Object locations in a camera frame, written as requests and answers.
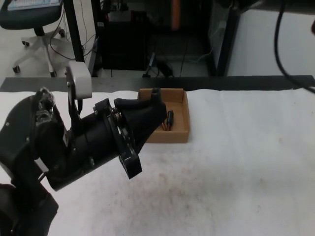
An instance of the wire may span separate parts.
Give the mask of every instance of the wire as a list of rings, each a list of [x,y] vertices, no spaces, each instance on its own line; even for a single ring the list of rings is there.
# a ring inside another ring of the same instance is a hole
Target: wire
[[[84,47],[84,52],[87,48],[87,40],[88,40],[88,30],[87,30],[87,26],[85,25],[85,20],[84,20],[84,15],[83,15],[83,5],[82,5],[82,0],[80,0],[81,3],[81,13],[82,13],[82,20],[83,20],[83,24],[84,24],[84,28],[85,28],[85,47]]]
[[[63,24],[64,24],[64,31],[65,31],[65,38],[67,41],[69,41],[68,39],[68,32],[67,32],[67,24],[65,22],[65,15],[63,15]]]
[[[84,45],[86,45],[95,35],[96,35],[96,33],[93,34],[93,35],[87,40],[87,42],[86,42]]]
[[[284,69],[281,61],[280,61],[280,56],[279,56],[279,31],[280,31],[280,25],[282,21],[282,17],[285,11],[286,7],[286,0],[281,1],[281,7],[277,19],[277,24],[276,24],[276,30],[275,30],[275,40],[274,40],[274,49],[275,49],[275,57],[276,57],[276,62],[278,65],[279,70],[282,72],[282,74],[285,76],[287,80],[289,80],[291,83],[294,85],[304,88],[305,90],[315,94],[315,89],[309,88],[307,86],[302,85],[300,82],[296,81],[289,73]]]
[[[85,25],[84,16],[83,16],[82,0],[80,0],[80,2],[81,2],[81,12],[82,12],[83,24],[84,24],[85,33],[86,33],[86,42],[85,42],[85,44],[83,44],[83,45],[85,46],[85,47],[84,47],[84,53],[85,53],[87,43],[88,43],[96,34],[92,35],[89,40],[87,39],[87,38],[88,38],[88,31],[87,31],[87,28],[86,28],[86,25]],[[53,35],[56,33],[58,27],[59,27],[60,24],[61,24],[61,21],[64,20],[64,23],[65,23],[64,13],[65,13],[65,9],[63,8],[63,14],[62,14],[62,16],[61,16],[61,18],[60,18],[60,21],[59,21],[59,23],[58,23],[58,25],[57,25],[57,27],[56,27],[54,33],[53,33],[52,36],[50,37],[49,45],[50,45],[51,49],[52,49],[55,53],[57,53],[58,55],[62,56],[63,58],[66,58],[66,59],[68,59],[68,60],[76,60],[76,58],[69,58],[69,57],[66,57],[65,55],[62,55],[61,53],[57,52],[57,51],[53,48],[53,46],[51,45],[51,41],[52,41],[52,39],[53,39]],[[85,56],[87,56],[88,54],[91,53],[91,51],[95,48],[95,44],[96,44],[97,41],[98,41],[98,38],[97,38],[97,40],[94,42],[92,48],[91,48],[86,54],[83,54],[83,57],[85,57]]]
[[[187,39],[187,42],[186,42],[185,52],[184,52],[184,56],[183,56],[182,66],[181,66],[181,74],[179,77],[182,76],[183,65],[184,65],[184,61],[185,61],[185,57],[186,57],[186,53],[187,53],[187,49],[188,49],[188,41],[189,41],[189,39]]]
[[[53,34],[51,35],[51,37],[50,37],[49,45],[50,45],[51,49],[52,49],[55,53],[57,53],[58,55],[62,56],[63,58],[66,58],[66,59],[68,59],[68,60],[75,60],[75,58],[68,58],[68,57],[62,55],[61,53],[57,52],[57,51],[53,48],[53,46],[51,45],[51,41],[52,41],[52,39],[53,39],[53,36],[54,36],[54,34],[57,32],[57,29],[58,29],[58,27],[60,26],[61,21],[63,20],[63,16],[64,16],[64,9],[63,9],[63,15],[61,16],[60,21],[59,21],[59,23],[58,23],[58,25],[57,25],[57,27],[56,27],[54,33],[53,33]]]

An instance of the orange object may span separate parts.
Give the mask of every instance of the orange object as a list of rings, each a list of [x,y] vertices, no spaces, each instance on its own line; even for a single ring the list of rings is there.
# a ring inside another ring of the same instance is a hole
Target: orange object
[[[165,124],[164,124],[164,122],[162,123],[162,128],[163,128],[164,131],[167,130],[167,129],[166,129],[166,126],[165,126]]]
[[[178,30],[181,25],[181,0],[172,2],[172,29]]]

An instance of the cardboard box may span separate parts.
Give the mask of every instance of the cardboard box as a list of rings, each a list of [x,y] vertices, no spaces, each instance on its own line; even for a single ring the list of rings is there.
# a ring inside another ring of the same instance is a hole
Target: cardboard box
[[[152,89],[141,89],[138,99],[150,99]],[[166,110],[173,110],[174,122],[171,131],[164,131],[159,126],[147,143],[187,143],[190,131],[187,94],[180,88],[161,88],[162,101]]]

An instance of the white cloth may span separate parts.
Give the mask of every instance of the white cloth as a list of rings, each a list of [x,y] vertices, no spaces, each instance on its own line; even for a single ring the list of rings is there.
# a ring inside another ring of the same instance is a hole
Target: white cloth
[[[0,93],[4,123],[31,93]],[[66,93],[55,92],[67,128]],[[95,93],[83,115],[106,97]],[[119,160],[54,192],[50,236],[308,236],[315,232],[315,96],[304,90],[188,92],[187,144],[146,144],[143,172]],[[0,182],[8,182],[0,171]]]

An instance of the office chair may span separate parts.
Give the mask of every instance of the office chair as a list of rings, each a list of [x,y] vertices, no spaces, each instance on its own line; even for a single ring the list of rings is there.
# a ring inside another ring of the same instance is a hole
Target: office chair
[[[22,38],[22,44],[28,49],[25,54],[16,60],[13,64],[13,71],[20,72],[19,64],[32,57],[35,52],[42,48],[45,52],[46,61],[49,66],[51,77],[56,77],[57,73],[52,66],[51,59],[48,53],[48,47],[51,42],[52,45],[61,46],[66,41],[54,38],[57,34],[65,37],[64,30],[60,27],[49,33],[45,33],[43,26],[56,22],[62,13],[62,5],[36,8],[29,10],[8,11],[7,6],[11,0],[5,0],[0,10],[0,26],[6,30],[27,30],[34,29],[36,36],[31,38]]]

